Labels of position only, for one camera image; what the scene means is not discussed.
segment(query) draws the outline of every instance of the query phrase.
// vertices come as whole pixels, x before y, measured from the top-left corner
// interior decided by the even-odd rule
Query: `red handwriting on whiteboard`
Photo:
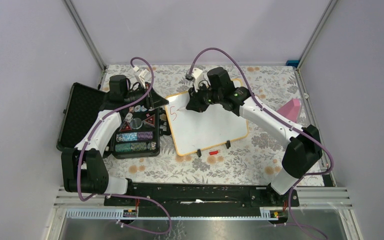
[[[172,112],[172,108],[174,108],[175,106],[171,106],[170,107],[170,115],[175,115],[174,118],[173,118],[173,122],[174,120],[176,120],[176,118],[178,117],[178,115],[175,113],[175,112]]]

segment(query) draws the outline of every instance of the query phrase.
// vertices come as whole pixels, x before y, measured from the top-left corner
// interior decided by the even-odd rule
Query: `open toolbox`
[[[58,150],[74,149],[86,136],[103,107],[106,94],[78,82],[72,85],[63,111],[65,115],[56,145]],[[160,120],[165,111],[160,107],[148,110],[147,105],[145,98],[119,112],[122,123],[105,148],[104,158],[110,154],[117,159],[154,157],[160,153],[160,136],[169,135],[170,128],[166,121]]]

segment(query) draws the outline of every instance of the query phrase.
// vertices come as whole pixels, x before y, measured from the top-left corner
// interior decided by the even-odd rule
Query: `gray floor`
[[[347,239],[340,216],[335,210],[294,211],[301,224],[322,230],[331,240]],[[131,223],[140,228],[162,232],[168,223],[142,220]],[[317,232],[310,231],[317,237]],[[61,240],[307,240],[311,239],[296,226],[272,227],[267,221],[252,220],[176,220],[167,235],[153,235],[129,228],[120,228],[114,220],[67,219]]]

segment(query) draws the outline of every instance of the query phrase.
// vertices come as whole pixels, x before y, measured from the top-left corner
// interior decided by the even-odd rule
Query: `blue object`
[[[286,61],[286,66],[298,68],[298,64],[300,64],[300,60],[288,60],[288,61]]]

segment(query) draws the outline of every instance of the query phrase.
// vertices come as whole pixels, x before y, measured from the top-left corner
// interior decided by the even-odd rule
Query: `tabletop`
[[[190,67],[153,65],[153,88],[163,97],[187,91],[192,83],[185,80],[184,76]],[[223,67],[231,79],[242,80],[241,74],[233,65],[195,67],[205,72]],[[255,95],[274,110],[278,110],[291,99],[302,99],[294,70],[290,66],[241,66],[241,69]],[[101,90],[109,91],[110,77],[120,74],[130,79],[135,78],[130,65],[109,65],[101,83]],[[309,125],[304,109],[298,123]],[[281,162],[285,150],[254,123],[248,121],[248,129],[248,136],[231,142],[231,148],[227,149],[225,145],[221,145],[203,150],[201,157],[196,153],[177,155],[172,137],[164,135],[160,138],[161,151],[158,156],[116,159],[111,155],[104,159],[104,163],[111,176],[129,178],[134,182],[268,185],[282,169]],[[216,150],[217,155],[209,154]],[[320,172],[319,165],[315,164],[309,172]],[[307,176],[298,185],[324,186],[324,183],[321,176]]]

